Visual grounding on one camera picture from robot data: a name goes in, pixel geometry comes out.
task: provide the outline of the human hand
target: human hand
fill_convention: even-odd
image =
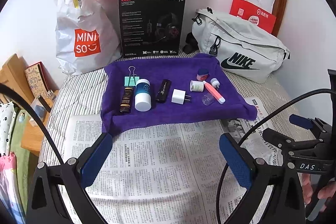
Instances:
[[[306,204],[311,202],[311,196],[313,195],[313,189],[310,183],[310,174],[302,174],[302,191],[303,191],[303,200]],[[332,198],[336,192],[336,182],[330,181],[326,187],[322,188],[318,193],[318,198]],[[320,212],[324,212],[326,205],[324,204]]]

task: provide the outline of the white jar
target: white jar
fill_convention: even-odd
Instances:
[[[140,112],[145,112],[151,109],[151,84],[146,79],[140,79],[136,83],[135,91],[135,109]]]

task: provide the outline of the miniso bag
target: miniso bag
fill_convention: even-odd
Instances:
[[[80,75],[120,58],[119,39],[97,0],[55,0],[56,58],[67,75]]]
[[[216,56],[223,70],[264,83],[289,50],[279,39],[239,17],[212,10],[197,10],[193,35],[199,50]]]

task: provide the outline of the pink tube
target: pink tube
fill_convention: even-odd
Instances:
[[[205,88],[216,98],[216,100],[220,103],[220,104],[224,104],[225,103],[225,99],[223,96],[221,96],[219,94],[219,92],[217,90],[215,90],[215,88],[210,85],[208,82],[203,81]]]

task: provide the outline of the red gift bag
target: red gift bag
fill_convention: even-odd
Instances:
[[[268,33],[272,33],[276,17],[247,0],[233,0],[230,15],[248,20]]]

